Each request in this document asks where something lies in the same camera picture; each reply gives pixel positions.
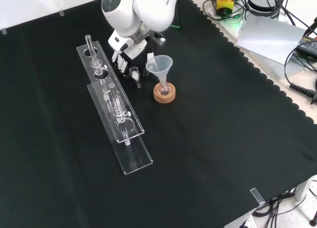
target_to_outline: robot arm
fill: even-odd
[[[103,0],[102,11],[114,33],[109,38],[118,58],[118,68],[125,71],[127,59],[133,60],[145,48],[147,36],[166,30],[173,21],[177,0]]]
[[[133,9],[153,31],[166,30],[172,23],[177,0],[134,0]]]

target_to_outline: black tablecloth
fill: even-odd
[[[183,30],[156,54],[173,58],[176,99],[157,79],[120,78],[154,164],[124,176],[87,90],[76,47],[90,34],[108,58],[113,29],[94,1],[0,36],[1,228],[220,228],[317,173],[316,126],[181,0]]]

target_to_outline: white wall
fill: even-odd
[[[93,0],[0,0],[0,29]]]

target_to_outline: acrylic stand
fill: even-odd
[[[153,163],[140,136],[144,129],[99,42],[90,36],[86,40],[88,45],[77,47],[77,52],[92,83],[88,90],[122,171],[129,174]]]

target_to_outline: table leg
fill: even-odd
[[[311,184],[313,182],[313,178],[314,178],[314,176],[297,186],[297,190],[296,190],[296,194],[295,194],[296,201],[299,202],[299,201],[302,201],[304,199],[304,197],[306,196],[306,194],[308,192],[309,187],[311,186]]]

